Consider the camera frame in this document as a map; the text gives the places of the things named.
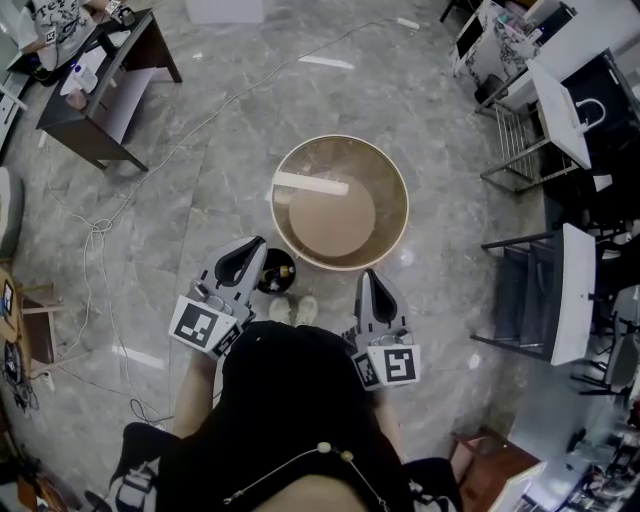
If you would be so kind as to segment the small wooden stool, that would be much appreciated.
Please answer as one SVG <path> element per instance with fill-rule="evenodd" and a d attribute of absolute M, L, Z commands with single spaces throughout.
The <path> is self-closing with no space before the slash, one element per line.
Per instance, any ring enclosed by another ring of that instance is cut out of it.
<path fill-rule="evenodd" d="M 451 434 L 450 463 L 464 512 L 516 512 L 546 463 L 482 427 Z"/>

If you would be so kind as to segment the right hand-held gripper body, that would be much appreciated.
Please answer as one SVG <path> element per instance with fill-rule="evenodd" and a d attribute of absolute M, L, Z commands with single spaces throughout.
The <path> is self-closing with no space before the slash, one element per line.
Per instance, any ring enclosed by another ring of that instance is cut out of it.
<path fill-rule="evenodd" d="M 356 327 L 342 334 L 356 374 L 367 391 L 420 381 L 420 346 L 406 327 Z"/>

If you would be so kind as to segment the person's black top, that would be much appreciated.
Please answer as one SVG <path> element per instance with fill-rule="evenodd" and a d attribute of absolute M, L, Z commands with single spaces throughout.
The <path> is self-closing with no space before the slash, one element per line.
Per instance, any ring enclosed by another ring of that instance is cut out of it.
<path fill-rule="evenodd" d="M 213 410 L 179 438 L 123 432 L 113 512 L 463 512 L 450 463 L 402 463 L 342 338 L 256 322 L 217 363 Z"/>

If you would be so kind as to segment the black shelf with white top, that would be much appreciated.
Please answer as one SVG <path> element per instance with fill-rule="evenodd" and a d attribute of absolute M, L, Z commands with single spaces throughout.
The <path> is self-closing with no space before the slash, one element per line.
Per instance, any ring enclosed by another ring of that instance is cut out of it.
<path fill-rule="evenodd" d="M 552 366 L 582 359 L 595 297 L 596 244 L 565 223 L 553 232 L 485 243 L 498 258 L 494 334 L 470 338 Z"/>

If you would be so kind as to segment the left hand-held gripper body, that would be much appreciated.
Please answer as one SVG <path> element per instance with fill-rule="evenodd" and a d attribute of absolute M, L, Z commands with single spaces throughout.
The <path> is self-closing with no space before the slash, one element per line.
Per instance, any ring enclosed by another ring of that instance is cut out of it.
<path fill-rule="evenodd" d="M 255 318 L 250 297 L 256 275 L 246 273 L 236 284 L 203 272 L 180 295 L 169 326 L 169 336 L 186 346 L 220 359 Z"/>

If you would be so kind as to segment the grey round pouf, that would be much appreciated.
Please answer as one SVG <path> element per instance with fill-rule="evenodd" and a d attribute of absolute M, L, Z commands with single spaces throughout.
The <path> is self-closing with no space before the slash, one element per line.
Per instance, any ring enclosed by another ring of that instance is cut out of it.
<path fill-rule="evenodd" d="M 24 214 L 22 179 L 0 167 L 0 258 L 13 256 L 21 232 Z"/>

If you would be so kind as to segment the white faucet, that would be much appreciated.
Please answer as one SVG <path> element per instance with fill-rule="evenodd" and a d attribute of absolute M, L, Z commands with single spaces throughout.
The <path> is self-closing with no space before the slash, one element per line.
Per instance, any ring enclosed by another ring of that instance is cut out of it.
<path fill-rule="evenodd" d="M 580 128 L 583 132 L 587 132 L 589 131 L 591 128 L 598 126 L 599 124 L 601 124 L 605 118 L 606 118 L 606 108 L 604 106 L 604 104 L 595 99 L 595 98 L 586 98 L 584 100 L 580 100 L 578 102 L 575 103 L 575 108 L 578 109 L 580 107 L 583 107 L 585 105 L 589 105 L 589 104 L 593 104 L 596 105 L 599 109 L 600 109 L 600 116 L 593 121 L 589 121 L 588 118 L 585 118 L 585 121 L 580 125 Z"/>

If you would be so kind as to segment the round wooden side table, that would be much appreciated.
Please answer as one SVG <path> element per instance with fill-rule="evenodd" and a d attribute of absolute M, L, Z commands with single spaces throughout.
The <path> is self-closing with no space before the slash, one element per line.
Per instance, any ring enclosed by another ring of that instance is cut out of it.
<path fill-rule="evenodd" d="M 0 337 L 15 343 L 19 337 L 19 300 L 10 274 L 0 266 Z"/>

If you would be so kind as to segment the person's right forearm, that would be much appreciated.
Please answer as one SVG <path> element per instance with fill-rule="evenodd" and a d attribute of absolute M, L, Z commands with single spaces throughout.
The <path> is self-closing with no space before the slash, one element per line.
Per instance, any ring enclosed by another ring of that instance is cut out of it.
<path fill-rule="evenodd" d="M 407 456 L 402 439 L 400 422 L 398 421 L 388 394 L 381 388 L 374 391 L 371 398 L 373 412 L 382 433 L 393 446 L 400 461 L 405 463 Z"/>

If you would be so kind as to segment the round glass-top table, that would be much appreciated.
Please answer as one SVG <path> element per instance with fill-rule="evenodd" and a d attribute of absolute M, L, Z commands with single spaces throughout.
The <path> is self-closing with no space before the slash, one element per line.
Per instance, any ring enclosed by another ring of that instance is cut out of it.
<path fill-rule="evenodd" d="M 275 227 L 303 260 L 356 271 L 384 259 L 406 230 L 406 182 L 392 159 L 353 136 L 300 143 L 279 163 L 270 189 Z"/>

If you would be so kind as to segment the white sink table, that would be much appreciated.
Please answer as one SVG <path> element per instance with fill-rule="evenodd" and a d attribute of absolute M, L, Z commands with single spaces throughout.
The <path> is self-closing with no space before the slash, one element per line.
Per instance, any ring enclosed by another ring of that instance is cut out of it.
<path fill-rule="evenodd" d="M 584 170 L 589 170 L 591 158 L 580 125 L 578 111 L 566 87 L 552 78 L 539 64 L 527 61 L 538 104 L 547 128 L 547 139 Z"/>

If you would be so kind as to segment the dark wooden desk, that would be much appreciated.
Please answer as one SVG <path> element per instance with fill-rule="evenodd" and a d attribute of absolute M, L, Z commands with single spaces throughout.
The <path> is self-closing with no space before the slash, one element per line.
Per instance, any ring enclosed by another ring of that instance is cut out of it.
<path fill-rule="evenodd" d="M 127 161 L 146 172 L 148 167 L 123 145 L 124 135 L 152 79 L 163 71 L 175 83 L 183 79 L 152 10 L 136 12 L 130 34 L 115 47 L 109 36 L 118 29 L 114 21 L 99 26 L 73 59 L 78 65 L 86 63 L 97 77 L 92 91 L 81 92 L 85 101 L 81 107 L 70 104 L 68 95 L 77 86 L 68 70 L 55 86 L 37 128 L 101 170 L 108 162 Z"/>

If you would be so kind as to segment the white low cabinet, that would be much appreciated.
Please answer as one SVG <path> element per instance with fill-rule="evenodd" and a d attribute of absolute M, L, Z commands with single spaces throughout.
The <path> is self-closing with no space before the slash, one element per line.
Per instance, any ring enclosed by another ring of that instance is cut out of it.
<path fill-rule="evenodd" d="M 27 83 L 28 77 L 24 74 L 0 73 L 0 157 L 18 114 L 28 109 L 22 101 Z"/>

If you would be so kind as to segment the white plastic jug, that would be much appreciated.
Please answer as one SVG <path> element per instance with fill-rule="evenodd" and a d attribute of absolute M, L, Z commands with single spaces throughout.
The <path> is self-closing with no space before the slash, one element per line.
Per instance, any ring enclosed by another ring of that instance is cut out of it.
<path fill-rule="evenodd" d="M 73 68 L 72 77 L 79 89 L 91 93 L 98 84 L 95 72 L 86 64 L 76 64 Z"/>

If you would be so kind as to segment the black waste bin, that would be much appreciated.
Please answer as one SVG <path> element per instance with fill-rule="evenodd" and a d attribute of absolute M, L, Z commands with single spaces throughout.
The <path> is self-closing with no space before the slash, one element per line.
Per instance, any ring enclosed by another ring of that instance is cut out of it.
<path fill-rule="evenodd" d="M 293 275 L 292 279 L 278 281 L 280 284 L 280 290 L 274 292 L 269 289 L 269 285 L 271 282 L 264 282 L 261 280 L 262 273 L 264 270 L 278 267 L 280 265 L 293 266 L 295 268 L 295 274 Z M 267 256 L 263 265 L 262 273 L 257 284 L 257 290 L 266 295 L 280 295 L 284 294 L 293 285 L 297 271 L 293 258 L 287 252 L 277 248 L 270 248 L 267 251 Z"/>

